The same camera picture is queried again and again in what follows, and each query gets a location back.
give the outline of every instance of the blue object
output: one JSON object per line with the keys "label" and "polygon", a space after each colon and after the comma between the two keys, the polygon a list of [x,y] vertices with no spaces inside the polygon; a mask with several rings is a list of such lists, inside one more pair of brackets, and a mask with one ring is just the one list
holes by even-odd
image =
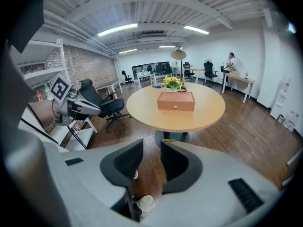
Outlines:
{"label": "blue object", "polygon": [[161,88],[162,86],[157,84],[157,85],[153,85],[152,87],[155,87],[155,88]]}

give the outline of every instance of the white desk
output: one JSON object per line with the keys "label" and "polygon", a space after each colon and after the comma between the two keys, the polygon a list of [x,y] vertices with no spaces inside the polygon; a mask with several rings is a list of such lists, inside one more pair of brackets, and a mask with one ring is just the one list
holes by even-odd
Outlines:
{"label": "white desk", "polygon": [[100,86],[96,87],[96,91],[98,91],[98,90],[100,90],[100,89],[103,89],[103,88],[107,88],[108,93],[110,93],[109,88],[111,88],[111,89],[112,89],[112,93],[113,93],[113,92],[115,91],[114,84],[116,84],[116,83],[119,84],[121,93],[123,93],[122,88],[121,88],[121,85],[120,85],[120,83],[119,83],[119,80],[118,80],[118,81],[110,81],[110,82],[103,83],[103,84],[101,84]]}
{"label": "white desk", "polygon": [[224,77],[224,83],[223,83],[223,90],[222,90],[222,93],[224,93],[224,91],[225,91],[225,86],[226,86],[226,79],[227,79],[227,77],[233,78],[231,90],[233,90],[233,87],[234,87],[234,84],[235,84],[235,81],[236,81],[236,80],[245,81],[245,82],[248,83],[247,88],[246,88],[246,92],[245,92],[245,97],[244,97],[244,100],[243,100],[243,103],[245,103],[246,98],[247,98],[247,95],[249,95],[248,98],[250,98],[250,93],[251,93],[252,86],[253,86],[253,83],[254,83],[255,80],[250,79],[250,78],[245,79],[245,77],[244,77],[244,76],[241,76],[241,75],[239,75],[239,76],[237,77],[237,76],[236,76],[236,73],[224,73],[224,75],[225,75],[225,77]]}
{"label": "white desk", "polygon": [[188,71],[191,71],[191,70],[193,70],[193,71],[203,71],[203,70],[205,70],[205,69],[199,69],[199,68],[183,68],[184,70],[188,70]]}
{"label": "white desk", "polygon": [[140,75],[140,76],[137,75],[138,83],[139,83],[139,88],[140,89],[141,89],[140,78],[144,78],[144,77],[148,77],[148,76],[151,79],[151,84],[152,84],[152,76],[154,77],[155,84],[157,84],[156,74],[144,74],[144,75]]}

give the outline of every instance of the white wall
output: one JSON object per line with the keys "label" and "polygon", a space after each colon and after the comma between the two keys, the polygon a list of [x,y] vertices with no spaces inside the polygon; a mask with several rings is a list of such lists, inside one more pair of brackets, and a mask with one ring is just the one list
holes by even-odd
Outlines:
{"label": "white wall", "polygon": [[283,102],[282,115],[290,110],[299,114],[296,130],[303,136],[303,57],[294,35],[280,37],[280,63],[282,73],[290,77],[287,98]]}
{"label": "white wall", "polygon": [[279,81],[282,79],[280,61],[280,39],[275,29],[264,25],[265,69],[258,102],[265,107],[272,107],[275,100]]}
{"label": "white wall", "polygon": [[[191,42],[183,45],[189,62],[195,68],[204,68],[205,59],[211,59],[214,69],[218,71],[214,81],[222,83],[223,73],[220,66],[230,52],[235,54],[232,59],[237,71],[255,79],[251,96],[258,97],[264,72],[264,36],[261,30],[231,31],[218,35],[206,35],[193,38]],[[204,72],[195,72],[199,78],[205,78]],[[245,92],[247,83],[236,81],[235,89]]]}
{"label": "white wall", "polygon": [[131,75],[134,78],[132,66],[139,66],[149,63],[157,63],[162,61],[170,61],[173,50],[171,49],[157,49],[147,52],[133,52],[129,55],[119,56],[120,68],[125,70],[126,75]]}

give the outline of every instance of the shoe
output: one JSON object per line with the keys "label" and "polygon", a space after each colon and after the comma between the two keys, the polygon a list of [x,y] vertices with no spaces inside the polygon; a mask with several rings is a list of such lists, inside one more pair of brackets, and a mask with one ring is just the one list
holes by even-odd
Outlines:
{"label": "shoe", "polygon": [[136,170],[136,175],[134,176],[134,180],[136,180],[138,178],[139,174],[138,174],[138,170]]}
{"label": "shoe", "polygon": [[139,199],[137,202],[135,202],[135,203],[138,205],[138,207],[139,207],[140,209],[146,209],[146,208],[148,208],[149,206],[151,206],[152,202],[153,202],[153,196],[151,196],[151,195],[146,195],[146,196],[140,198],[140,199]]}

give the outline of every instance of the floor lamp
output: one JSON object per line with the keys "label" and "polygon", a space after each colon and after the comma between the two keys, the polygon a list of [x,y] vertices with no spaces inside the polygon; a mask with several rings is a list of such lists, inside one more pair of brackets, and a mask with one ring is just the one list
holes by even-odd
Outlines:
{"label": "floor lamp", "polygon": [[181,81],[183,81],[182,60],[186,58],[186,53],[185,53],[185,51],[183,51],[181,49],[177,49],[177,50],[173,51],[170,55],[175,60],[181,60]]}

